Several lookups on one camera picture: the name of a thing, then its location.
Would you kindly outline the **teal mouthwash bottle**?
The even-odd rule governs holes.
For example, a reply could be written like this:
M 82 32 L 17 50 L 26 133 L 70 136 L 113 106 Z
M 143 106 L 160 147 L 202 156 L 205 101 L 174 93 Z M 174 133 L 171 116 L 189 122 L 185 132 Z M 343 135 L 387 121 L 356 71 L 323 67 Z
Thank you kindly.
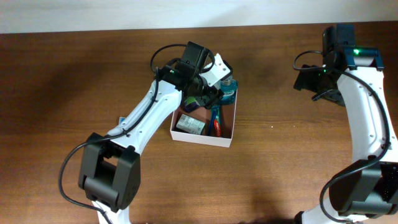
M 221 81 L 220 90 L 224 93 L 220 103 L 221 105 L 231 105 L 236 101 L 236 92 L 238 82 L 233 78 Z

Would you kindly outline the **white cardboard box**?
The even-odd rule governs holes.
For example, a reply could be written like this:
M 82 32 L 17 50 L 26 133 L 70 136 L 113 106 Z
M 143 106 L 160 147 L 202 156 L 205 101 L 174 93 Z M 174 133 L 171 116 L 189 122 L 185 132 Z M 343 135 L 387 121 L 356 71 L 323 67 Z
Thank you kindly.
M 230 147 L 234 135 L 237 102 L 238 99 L 236 98 L 233 104 L 221 106 L 221 137 L 216 137 L 215 131 L 212 131 L 211 136 L 206 135 L 211 119 L 210 110 L 201 107 L 191 113 L 187 113 L 181 106 L 178 107 L 172 113 L 172 121 L 170 125 L 172 139 L 174 141 L 192 142 L 210 146 Z M 206 124 L 201 135 L 182 132 L 176 128 L 177 122 L 183 114 L 186 114 L 187 116 L 202 121 Z

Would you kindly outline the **blue razor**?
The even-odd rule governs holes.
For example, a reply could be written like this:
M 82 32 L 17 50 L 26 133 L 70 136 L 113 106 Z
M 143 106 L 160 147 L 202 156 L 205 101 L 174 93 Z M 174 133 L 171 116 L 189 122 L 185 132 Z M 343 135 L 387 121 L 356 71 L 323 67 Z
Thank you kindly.
M 211 136 L 212 130 L 214 129 L 214 123 L 218 119 L 220 113 L 220 107 L 219 106 L 213 106 L 211 108 L 211 119 L 207 131 L 207 136 Z

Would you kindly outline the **green white soap box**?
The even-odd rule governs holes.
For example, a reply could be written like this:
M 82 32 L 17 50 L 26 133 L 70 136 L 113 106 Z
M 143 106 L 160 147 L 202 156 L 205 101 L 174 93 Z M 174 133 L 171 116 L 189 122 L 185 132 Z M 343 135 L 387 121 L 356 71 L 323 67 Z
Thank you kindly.
M 205 128 L 205 123 L 183 114 L 178 120 L 176 128 L 189 134 L 201 135 Z

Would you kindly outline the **green white toothpaste tube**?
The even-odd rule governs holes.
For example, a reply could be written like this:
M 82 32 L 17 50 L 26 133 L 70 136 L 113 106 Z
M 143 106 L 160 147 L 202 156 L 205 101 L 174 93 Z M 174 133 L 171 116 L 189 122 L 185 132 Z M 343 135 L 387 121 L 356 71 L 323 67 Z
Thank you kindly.
M 221 123 L 220 123 L 220 107 L 219 106 L 217 106 L 215 109 L 214 127 L 215 127 L 216 137 L 218 137 L 218 138 L 222 137 Z

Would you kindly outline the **purple hand soap pump bottle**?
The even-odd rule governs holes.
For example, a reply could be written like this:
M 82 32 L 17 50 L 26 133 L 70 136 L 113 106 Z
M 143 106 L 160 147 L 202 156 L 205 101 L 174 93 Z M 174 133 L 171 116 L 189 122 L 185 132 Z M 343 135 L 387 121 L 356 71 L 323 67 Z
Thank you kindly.
M 183 110 L 187 113 L 191 113 L 200 107 L 199 102 L 197 102 L 194 96 L 189 96 L 185 99 L 183 103 Z

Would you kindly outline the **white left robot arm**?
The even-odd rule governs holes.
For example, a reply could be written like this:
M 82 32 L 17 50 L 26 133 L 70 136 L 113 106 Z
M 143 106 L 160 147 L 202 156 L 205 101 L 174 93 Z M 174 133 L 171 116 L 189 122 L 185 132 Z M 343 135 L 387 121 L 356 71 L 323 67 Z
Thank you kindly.
M 83 144 L 78 186 L 91 200 L 100 223 L 129 223 L 128 208 L 141 183 L 141 154 L 163 121 L 194 98 L 210 109 L 223 97 L 215 85 L 232 68 L 220 54 L 188 42 L 181 57 L 152 69 L 154 81 L 142 101 L 105 136 L 92 133 Z

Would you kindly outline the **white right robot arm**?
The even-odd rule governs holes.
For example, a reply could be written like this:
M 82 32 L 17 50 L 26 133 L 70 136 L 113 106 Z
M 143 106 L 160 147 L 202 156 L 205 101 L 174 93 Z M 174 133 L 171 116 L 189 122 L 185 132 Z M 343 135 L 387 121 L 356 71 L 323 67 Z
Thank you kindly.
M 397 135 L 384 96 L 384 64 L 374 47 L 360 47 L 354 27 L 323 32 L 322 66 L 302 65 L 296 90 L 313 92 L 347 110 L 353 143 L 351 165 L 322 188 L 319 204 L 296 214 L 307 223 L 362 223 L 397 213 Z

